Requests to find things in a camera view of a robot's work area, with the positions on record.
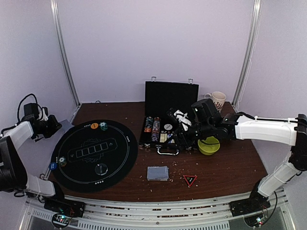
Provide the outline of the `blue checkered playing card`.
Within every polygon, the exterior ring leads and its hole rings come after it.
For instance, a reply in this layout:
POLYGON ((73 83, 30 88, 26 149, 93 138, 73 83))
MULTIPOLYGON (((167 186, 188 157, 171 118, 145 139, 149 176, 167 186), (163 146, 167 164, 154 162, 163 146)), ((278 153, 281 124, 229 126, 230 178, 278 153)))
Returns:
POLYGON ((63 129, 65 132, 67 132, 69 129, 74 127, 67 119, 60 121, 61 129, 63 129))

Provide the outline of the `blue small blind button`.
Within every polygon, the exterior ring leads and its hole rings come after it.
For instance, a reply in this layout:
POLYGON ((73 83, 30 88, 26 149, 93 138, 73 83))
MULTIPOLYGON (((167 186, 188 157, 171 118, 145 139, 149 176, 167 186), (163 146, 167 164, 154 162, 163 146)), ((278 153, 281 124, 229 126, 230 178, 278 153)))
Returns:
POLYGON ((48 166, 50 171, 56 170, 58 167, 58 164, 56 162, 51 162, 48 166))

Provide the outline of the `black poker chip case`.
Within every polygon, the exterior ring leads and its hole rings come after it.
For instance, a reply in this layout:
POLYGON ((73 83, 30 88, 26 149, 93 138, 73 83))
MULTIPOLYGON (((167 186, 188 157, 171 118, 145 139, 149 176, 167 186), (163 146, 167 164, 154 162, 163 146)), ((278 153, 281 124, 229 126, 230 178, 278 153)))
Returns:
POLYGON ((142 125, 142 131, 139 139, 139 146, 145 149, 155 149, 159 155, 176 156, 180 153, 174 143, 160 142, 161 133, 170 133, 177 129, 178 123, 173 121, 167 112, 170 108, 180 110, 183 113, 188 113, 188 117, 194 120, 195 115, 191 108, 191 105, 197 102, 199 94, 199 85, 193 83, 190 79, 188 83, 181 82, 167 82, 156 81, 155 77, 152 77, 150 81, 145 82, 145 116, 142 125), (151 116, 153 119, 159 117, 160 132, 159 140, 157 142, 151 141, 152 133, 145 133, 144 126, 146 117, 151 116), (171 124, 173 129, 171 131, 164 130, 165 124, 171 124))

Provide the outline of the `orange round button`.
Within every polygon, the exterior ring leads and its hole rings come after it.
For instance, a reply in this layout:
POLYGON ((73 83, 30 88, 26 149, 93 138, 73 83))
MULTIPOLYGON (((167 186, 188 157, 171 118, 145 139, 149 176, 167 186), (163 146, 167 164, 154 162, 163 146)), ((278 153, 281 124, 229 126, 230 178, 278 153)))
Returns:
POLYGON ((91 129, 97 129, 99 127, 98 123, 92 123, 91 129))

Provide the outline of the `clear black round button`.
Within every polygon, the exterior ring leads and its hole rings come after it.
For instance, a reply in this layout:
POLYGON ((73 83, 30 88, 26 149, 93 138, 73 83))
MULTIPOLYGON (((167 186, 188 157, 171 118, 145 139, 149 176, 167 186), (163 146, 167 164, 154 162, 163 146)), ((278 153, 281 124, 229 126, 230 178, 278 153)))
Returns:
POLYGON ((107 174, 108 172, 108 167, 107 165, 105 165, 104 163, 99 163, 95 166, 95 169, 94 169, 95 173, 97 175, 100 175, 100 176, 103 176, 105 174, 107 174))

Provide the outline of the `grey card deck box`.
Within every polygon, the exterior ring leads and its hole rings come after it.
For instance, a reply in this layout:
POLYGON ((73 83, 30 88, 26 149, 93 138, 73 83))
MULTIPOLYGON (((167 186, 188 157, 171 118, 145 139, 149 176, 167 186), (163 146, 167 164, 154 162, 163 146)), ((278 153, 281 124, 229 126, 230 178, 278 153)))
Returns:
POLYGON ((167 181, 169 179, 169 168, 167 166, 148 166, 148 181, 167 181))

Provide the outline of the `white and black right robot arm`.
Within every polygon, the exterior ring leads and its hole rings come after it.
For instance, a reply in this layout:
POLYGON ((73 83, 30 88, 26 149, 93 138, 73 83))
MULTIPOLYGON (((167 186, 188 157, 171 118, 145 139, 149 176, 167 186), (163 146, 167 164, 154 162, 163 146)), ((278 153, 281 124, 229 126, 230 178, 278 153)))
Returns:
POLYGON ((197 141, 208 137, 223 140, 251 140, 286 145, 289 148, 284 160, 274 171, 259 179, 246 199, 230 202, 232 216, 241 216, 270 207, 269 197, 293 177, 307 170, 307 117, 265 118, 244 112, 222 116, 211 99, 202 99, 192 106, 195 119, 171 108, 167 114, 178 128, 171 139, 175 145, 192 148, 197 141))

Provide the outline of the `poker chip row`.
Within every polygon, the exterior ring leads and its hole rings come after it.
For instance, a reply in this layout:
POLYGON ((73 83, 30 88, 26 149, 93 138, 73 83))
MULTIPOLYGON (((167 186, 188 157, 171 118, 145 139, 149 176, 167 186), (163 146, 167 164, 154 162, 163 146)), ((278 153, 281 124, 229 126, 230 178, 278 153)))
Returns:
POLYGON ((155 117, 153 120, 152 135, 151 135, 152 142, 157 142, 159 140, 160 121, 161 119, 159 117, 155 117))
POLYGON ((144 126, 144 132, 145 133, 151 133, 152 132, 153 122, 154 122, 154 120, 151 116, 146 117, 145 126, 144 126))

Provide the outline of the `left outer poker chip row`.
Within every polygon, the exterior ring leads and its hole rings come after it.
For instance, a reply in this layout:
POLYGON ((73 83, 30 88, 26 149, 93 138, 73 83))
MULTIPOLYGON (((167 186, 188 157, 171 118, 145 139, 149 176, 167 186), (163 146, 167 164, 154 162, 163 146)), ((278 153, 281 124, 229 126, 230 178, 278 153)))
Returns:
POLYGON ((153 122, 154 122, 154 120, 151 116, 146 117, 145 126, 144 126, 144 132, 145 133, 151 133, 152 132, 153 122))

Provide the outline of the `round black poker mat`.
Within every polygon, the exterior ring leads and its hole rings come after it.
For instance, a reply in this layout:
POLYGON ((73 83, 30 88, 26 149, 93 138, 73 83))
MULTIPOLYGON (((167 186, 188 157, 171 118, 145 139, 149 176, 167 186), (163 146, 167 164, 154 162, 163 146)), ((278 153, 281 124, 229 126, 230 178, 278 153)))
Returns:
POLYGON ((133 168, 138 156, 138 142, 125 125, 112 120, 88 121, 69 129, 60 138, 52 153, 51 162, 58 167, 52 175, 58 184, 78 193, 94 193, 120 182, 133 168), (106 122, 108 129, 91 129, 92 123, 106 122), (65 157, 67 164, 59 165, 65 157), (100 176, 95 166, 104 163, 107 174, 100 176))

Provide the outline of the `left green circuit board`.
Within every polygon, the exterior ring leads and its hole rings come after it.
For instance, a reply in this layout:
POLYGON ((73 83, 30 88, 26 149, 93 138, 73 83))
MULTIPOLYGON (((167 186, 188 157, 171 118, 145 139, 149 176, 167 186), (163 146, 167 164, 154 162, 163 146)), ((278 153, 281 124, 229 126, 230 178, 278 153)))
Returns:
POLYGON ((51 223, 56 228, 65 228, 70 225, 73 217, 63 215, 61 213, 56 213, 52 216, 51 223))

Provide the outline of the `green circuit board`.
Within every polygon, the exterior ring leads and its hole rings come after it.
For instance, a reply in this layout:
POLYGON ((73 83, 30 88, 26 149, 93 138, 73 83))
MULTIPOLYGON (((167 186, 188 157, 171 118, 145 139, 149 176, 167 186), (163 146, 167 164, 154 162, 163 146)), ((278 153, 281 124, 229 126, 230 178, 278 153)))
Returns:
POLYGON ((266 217, 264 215, 254 215, 248 218, 247 224, 250 227, 261 227, 266 222, 266 217))
POLYGON ((73 217, 63 215, 61 213, 56 213, 52 216, 51 223, 56 228, 65 228, 70 225, 73 217))

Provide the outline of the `right green circuit board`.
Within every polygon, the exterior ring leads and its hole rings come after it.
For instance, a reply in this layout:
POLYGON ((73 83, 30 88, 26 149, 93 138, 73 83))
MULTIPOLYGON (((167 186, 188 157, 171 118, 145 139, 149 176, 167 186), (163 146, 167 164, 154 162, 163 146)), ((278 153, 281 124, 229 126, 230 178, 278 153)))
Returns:
POLYGON ((266 222, 266 217, 264 215, 254 215, 248 218, 247 224, 250 227, 261 227, 266 222))

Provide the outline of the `aluminium frame post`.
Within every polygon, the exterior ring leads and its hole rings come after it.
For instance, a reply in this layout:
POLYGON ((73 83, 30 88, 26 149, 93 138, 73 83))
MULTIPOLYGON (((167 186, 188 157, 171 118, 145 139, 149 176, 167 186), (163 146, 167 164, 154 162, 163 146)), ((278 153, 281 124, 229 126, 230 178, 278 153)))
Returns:
POLYGON ((246 46, 246 51, 243 59, 242 68, 239 75, 239 80, 237 83, 235 95, 233 97, 232 105, 235 109, 239 108, 239 103, 241 102, 244 94, 244 90, 248 81, 249 72, 252 65, 252 55, 256 46, 259 24, 260 24, 260 14, 261 14, 261 0, 255 0, 253 5, 252 17, 250 30, 248 35, 248 42, 246 46))
POLYGON ((67 52, 66 52, 66 48, 65 48, 65 44, 64 44, 64 38, 63 38, 63 33, 62 33, 61 23, 60 23, 58 1, 57 0, 51 0, 50 6, 51 6, 51 13, 52 13, 53 22, 54 22, 54 26, 55 26, 55 30, 56 30, 57 40, 58 40, 58 44, 59 44, 60 57, 61 57, 61 61, 62 61, 62 64, 63 64, 65 76, 66 76, 66 79, 68 81, 68 86, 69 86, 70 92, 72 94, 74 103, 78 107, 78 106, 81 105, 81 103, 80 103, 79 97, 77 95, 77 91, 76 91, 76 88, 75 88, 75 84, 73 82, 73 78, 72 78, 72 75, 71 75, 71 69, 70 69, 69 62, 68 62, 68 56, 67 56, 67 52))

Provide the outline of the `left aluminium frame post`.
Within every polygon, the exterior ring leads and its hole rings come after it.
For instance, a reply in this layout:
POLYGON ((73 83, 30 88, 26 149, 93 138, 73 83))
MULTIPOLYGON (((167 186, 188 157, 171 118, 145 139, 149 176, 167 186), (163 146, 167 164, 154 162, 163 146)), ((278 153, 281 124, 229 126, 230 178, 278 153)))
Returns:
POLYGON ((72 75, 71 75, 71 69, 70 69, 69 62, 68 62, 68 56, 67 56, 67 52, 66 52, 66 48, 65 48, 65 44, 64 44, 64 38, 63 38, 63 33, 62 33, 61 23, 60 23, 58 1, 57 0, 51 0, 50 6, 51 6, 51 13, 52 13, 53 22, 54 22, 54 26, 55 26, 55 30, 56 30, 57 40, 58 40, 58 44, 59 44, 60 57, 61 57, 61 61, 62 61, 62 64, 63 64, 65 76, 66 76, 66 79, 68 81, 68 86, 69 86, 70 92, 72 94, 74 103, 78 107, 78 106, 81 105, 81 103, 80 103, 79 97, 77 95, 77 91, 76 91, 76 88, 75 88, 75 84, 73 82, 73 78, 72 78, 72 75))

